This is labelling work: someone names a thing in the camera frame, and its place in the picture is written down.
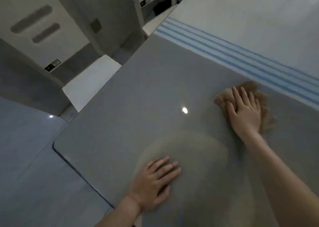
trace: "brown cloth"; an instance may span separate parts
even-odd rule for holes
[[[261,125],[260,125],[259,132],[264,133],[265,131],[273,128],[275,120],[274,120],[274,117],[273,117],[272,113],[270,112],[269,108],[267,107],[267,99],[268,99],[267,94],[264,94],[264,93],[258,91],[257,90],[258,83],[254,82],[254,81],[246,81],[246,82],[243,82],[239,85],[236,85],[235,88],[238,90],[239,93],[240,93],[239,89],[241,87],[243,87],[245,89],[247,94],[249,92],[252,92],[260,103]],[[230,101],[234,105],[235,110],[237,110],[236,109],[236,101],[235,101],[235,98],[233,96],[232,88],[225,89],[224,91],[219,93],[216,96],[216,99],[214,100],[214,102],[221,107],[225,116],[228,118],[228,113],[227,113],[227,109],[226,109],[226,102],[227,101]]]

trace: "blue stripe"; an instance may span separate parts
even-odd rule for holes
[[[314,83],[312,83],[312,82],[308,82],[307,80],[302,79],[302,78],[300,78],[300,77],[298,77],[298,76],[295,76],[295,75],[293,75],[293,74],[291,74],[291,73],[289,73],[289,72],[282,71],[282,70],[280,70],[280,69],[278,69],[278,68],[276,68],[276,67],[274,67],[274,66],[268,65],[268,64],[266,64],[266,63],[263,62],[263,61],[260,61],[260,60],[258,60],[258,59],[256,59],[256,58],[253,58],[253,57],[248,56],[248,55],[246,55],[246,54],[244,54],[244,53],[241,53],[241,52],[239,52],[239,51],[237,51],[237,50],[235,50],[235,49],[232,49],[232,48],[230,48],[230,47],[227,47],[227,46],[225,46],[225,45],[223,45],[223,44],[221,44],[221,43],[218,43],[218,42],[216,42],[216,41],[214,41],[214,40],[211,40],[211,39],[209,39],[209,38],[207,38],[207,37],[205,37],[205,36],[198,35],[198,34],[192,32],[192,31],[190,31],[190,30],[188,30],[188,29],[185,29],[185,28],[183,28],[183,27],[180,27],[180,26],[178,26],[178,25],[176,25],[176,24],[173,24],[173,23],[171,23],[171,22],[168,22],[168,21],[165,21],[165,23],[168,23],[168,24],[170,24],[170,25],[173,25],[173,26],[175,26],[175,27],[177,27],[177,28],[179,28],[179,29],[181,29],[181,30],[184,30],[184,31],[189,32],[189,33],[191,33],[191,34],[193,34],[193,35],[196,35],[196,36],[198,36],[198,37],[200,37],[200,38],[202,38],[202,39],[205,39],[205,40],[207,40],[207,41],[209,41],[209,42],[212,42],[212,43],[214,43],[214,44],[217,44],[217,45],[219,45],[219,46],[221,46],[221,47],[224,47],[224,48],[226,48],[226,49],[228,49],[228,50],[230,50],[230,51],[236,52],[236,53],[240,54],[241,56],[245,56],[246,58],[249,58],[249,59],[251,59],[251,60],[253,60],[253,61],[256,61],[256,62],[258,62],[258,63],[260,63],[260,64],[263,64],[263,65],[265,65],[265,66],[267,66],[267,67],[269,67],[269,68],[272,68],[272,69],[274,69],[274,70],[276,70],[276,71],[279,71],[279,72],[281,72],[281,73],[283,73],[283,74],[285,74],[285,75],[287,75],[287,76],[291,76],[291,77],[293,77],[293,78],[295,78],[295,79],[298,79],[298,80],[300,80],[300,81],[302,81],[302,82],[305,82],[305,83],[307,83],[307,84],[310,84],[310,85],[313,85],[313,86],[319,88],[319,85],[317,85],[317,84],[314,84]]]
[[[171,18],[171,17],[167,17],[167,18],[172,19],[172,20],[174,20],[174,21],[176,21],[176,22],[178,22],[178,23],[181,23],[181,24],[183,24],[183,25],[185,25],[185,26],[188,26],[188,27],[190,27],[190,28],[192,28],[192,29],[194,29],[194,30],[200,31],[200,32],[202,32],[202,33],[204,33],[204,34],[206,34],[206,35],[210,35],[210,36],[212,36],[212,37],[214,37],[214,38],[220,39],[221,41],[224,41],[224,42],[226,42],[226,43],[228,43],[228,44],[230,44],[230,45],[233,45],[233,46],[235,46],[235,47],[238,47],[238,48],[240,48],[240,49],[242,49],[242,50],[245,50],[245,51],[247,51],[247,52],[250,52],[250,53],[252,53],[252,54],[254,54],[254,55],[256,55],[256,56],[259,56],[259,57],[261,57],[261,58],[263,58],[263,59],[269,60],[269,61],[271,61],[271,62],[273,62],[273,63],[276,63],[276,64],[278,64],[278,65],[280,65],[280,66],[282,66],[282,67],[285,67],[285,68],[288,68],[288,69],[293,70],[293,71],[295,71],[295,72],[298,72],[298,73],[300,73],[300,74],[302,74],[302,75],[304,75],[304,76],[307,76],[307,77],[312,78],[313,80],[316,80],[316,81],[319,82],[319,79],[318,79],[317,77],[310,76],[310,75],[308,75],[308,74],[306,74],[306,73],[304,73],[304,72],[302,72],[302,71],[300,71],[300,70],[298,70],[298,69],[295,69],[295,68],[286,66],[286,65],[284,65],[284,64],[282,64],[282,63],[280,63],[280,62],[277,62],[277,61],[275,61],[275,60],[269,59],[269,58],[267,58],[267,57],[265,57],[265,56],[262,56],[261,54],[255,53],[255,52],[253,52],[253,51],[251,51],[251,50],[245,49],[244,47],[241,47],[241,46],[239,46],[239,45],[233,44],[233,43],[231,43],[231,42],[229,42],[229,41],[227,41],[227,40],[225,40],[225,39],[222,39],[222,38],[220,38],[220,37],[218,37],[218,36],[216,36],[216,35],[207,33],[207,32],[205,32],[205,31],[203,31],[203,30],[200,30],[200,29],[195,28],[195,27],[193,27],[193,26],[190,26],[190,25],[188,25],[188,24],[186,24],[186,23],[183,23],[183,22],[181,22],[181,21],[178,21],[177,19],[174,19],[174,18]]]
[[[265,70],[265,69],[259,68],[258,66],[255,66],[255,65],[253,65],[253,64],[251,64],[251,63],[249,63],[249,62],[247,62],[247,61],[244,61],[244,60],[238,58],[237,56],[234,56],[234,55],[229,54],[229,53],[227,53],[227,52],[225,52],[225,51],[219,50],[219,49],[217,49],[217,48],[215,48],[215,47],[213,47],[213,46],[210,46],[210,45],[208,45],[208,44],[206,44],[206,43],[204,43],[204,42],[201,42],[201,41],[199,41],[199,40],[197,40],[197,39],[194,39],[194,38],[192,38],[192,37],[189,37],[189,36],[187,36],[187,35],[185,35],[185,34],[179,32],[179,31],[176,31],[176,30],[174,30],[174,29],[171,29],[171,28],[169,28],[169,27],[167,27],[167,26],[165,26],[165,25],[162,25],[162,24],[161,24],[159,27],[164,27],[164,28],[166,28],[166,29],[168,29],[168,30],[170,30],[170,31],[172,31],[172,32],[174,32],[174,33],[177,33],[177,34],[179,34],[179,35],[181,35],[181,36],[183,36],[183,37],[185,37],[185,38],[188,38],[188,39],[190,39],[190,40],[193,40],[193,41],[195,41],[195,42],[197,42],[197,43],[199,43],[199,44],[202,44],[202,45],[204,45],[204,46],[206,46],[206,47],[208,47],[208,48],[210,48],[210,49],[212,49],[212,50],[215,50],[215,51],[217,51],[217,52],[219,52],[219,53],[221,53],[221,54],[223,54],[223,55],[225,55],[225,56],[228,56],[228,57],[233,58],[233,59],[235,59],[235,60],[237,60],[237,61],[239,61],[239,62],[241,62],[241,63],[243,63],[243,64],[246,64],[247,66],[250,66],[250,67],[252,67],[252,68],[255,68],[255,69],[257,69],[257,70],[259,70],[259,71],[261,71],[261,72],[264,72],[264,73],[266,73],[266,74],[268,74],[268,75],[270,75],[270,76],[276,77],[276,78],[278,78],[278,79],[281,80],[281,81],[284,81],[284,82],[289,83],[289,84],[291,84],[291,85],[293,85],[293,86],[295,86],[295,87],[299,87],[299,88],[301,88],[301,89],[303,89],[303,90],[305,90],[305,91],[307,91],[307,92],[310,92],[310,93],[312,93],[312,94],[314,94],[314,95],[319,96],[319,93],[317,93],[317,92],[315,92],[315,91],[312,91],[312,90],[310,90],[310,89],[308,89],[308,88],[305,88],[305,87],[303,87],[303,86],[301,86],[301,85],[299,85],[299,84],[294,83],[293,81],[290,81],[290,80],[288,80],[288,79],[285,79],[285,78],[283,78],[283,77],[281,77],[281,76],[278,76],[278,75],[276,75],[276,74],[274,74],[274,73],[272,73],[272,72],[268,72],[268,71]]]
[[[235,64],[235,63],[233,63],[233,62],[230,62],[230,61],[228,61],[228,60],[226,60],[226,59],[224,59],[224,58],[222,58],[222,57],[220,57],[220,56],[218,56],[218,55],[215,55],[215,54],[213,54],[213,53],[211,53],[211,52],[208,52],[208,51],[206,51],[206,50],[203,50],[202,48],[199,48],[199,47],[197,47],[197,46],[195,46],[195,45],[193,45],[193,44],[191,44],[191,43],[188,43],[188,42],[186,42],[186,41],[184,41],[184,40],[182,40],[182,39],[179,39],[179,38],[177,38],[177,37],[175,37],[175,36],[173,36],[173,35],[171,35],[171,34],[169,34],[169,33],[167,33],[167,32],[162,31],[162,30],[159,29],[159,28],[157,28],[156,31],[159,32],[159,33],[162,33],[162,34],[164,34],[164,35],[167,35],[167,36],[169,36],[169,37],[171,37],[171,38],[173,38],[173,39],[175,39],[175,40],[177,40],[177,41],[179,41],[179,42],[181,42],[181,43],[183,43],[183,44],[185,44],[185,45],[188,45],[188,46],[190,46],[190,47],[193,47],[194,49],[196,49],[196,50],[198,50],[198,51],[201,51],[201,52],[203,52],[203,53],[205,53],[205,54],[207,54],[207,55],[209,55],[209,56],[212,56],[212,57],[214,57],[214,58],[216,58],[216,59],[218,59],[218,60],[220,60],[220,61],[222,61],[222,62],[224,62],[224,63],[226,63],[226,64],[228,64],[228,65],[231,65],[231,66],[233,66],[233,67],[235,67],[235,68],[237,68],[237,69],[240,69],[241,71],[244,71],[244,72],[246,72],[247,74],[250,74],[250,75],[252,75],[252,76],[254,76],[254,77],[256,77],[256,78],[258,78],[258,79],[260,79],[260,80],[263,80],[263,81],[265,81],[265,82],[268,82],[269,84],[272,84],[272,85],[274,85],[274,86],[276,86],[276,87],[278,87],[278,88],[281,88],[282,90],[284,90],[284,91],[286,91],[286,92],[289,92],[289,93],[294,94],[294,95],[296,95],[296,96],[299,96],[299,97],[301,97],[301,98],[303,98],[303,99],[305,99],[305,100],[307,100],[307,101],[309,101],[309,102],[312,102],[312,103],[314,103],[314,104],[316,104],[316,105],[319,105],[319,101],[316,101],[316,100],[314,100],[314,99],[312,99],[312,98],[310,98],[310,97],[307,97],[307,96],[305,96],[305,95],[303,95],[303,94],[301,94],[301,93],[299,93],[299,92],[296,92],[296,91],[294,91],[294,90],[292,90],[292,89],[290,89],[290,88],[288,88],[288,87],[286,87],[286,86],[280,85],[280,84],[278,84],[278,83],[276,83],[276,82],[274,82],[274,81],[272,81],[272,80],[269,80],[268,78],[265,78],[265,77],[263,77],[263,76],[261,76],[261,75],[258,75],[257,73],[252,72],[252,71],[250,71],[250,70],[248,70],[248,69],[246,69],[246,68],[243,68],[243,67],[241,67],[241,66],[239,66],[239,65],[237,65],[237,64]]]

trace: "tiled floor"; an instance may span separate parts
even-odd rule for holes
[[[66,124],[0,98],[1,226],[94,226],[110,208],[52,150]]]

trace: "hand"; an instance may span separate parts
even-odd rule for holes
[[[237,112],[231,102],[227,102],[227,111],[230,122],[237,135],[245,141],[248,137],[259,134],[261,124],[260,103],[253,93],[249,93],[249,97],[243,87],[240,88],[241,96],[236,88],[233,89],[233,96],[236,100]]]
[[[170,186],[168,184],[178,177],[181,173],[181,168],[179,167],[168,173],[178,165],[178,162],[175,161],[172,164],[161,167],[168,161],[168,156],[164,159],[156,158],[150,161],[133,180],[128,195],[138,203],[141,211],[143,209],[153,210],[169,197]]]

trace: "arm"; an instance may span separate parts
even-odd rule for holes
[[[119,205],[96,225],[96,227],[132,227],[142,210],[153,210],[164,202],[170,193],[168,185],[181,173],[181,168],[175,169],[178,162],[164,165],[169,157],[154,159],[134,178],[127,195]]]
[[[233,129],[256,160],[277,221],[284,226],[319,226],[319,199],[276,155],[259,134],[261,109],[252,93],[233,88],[237,112],[228,102]]]

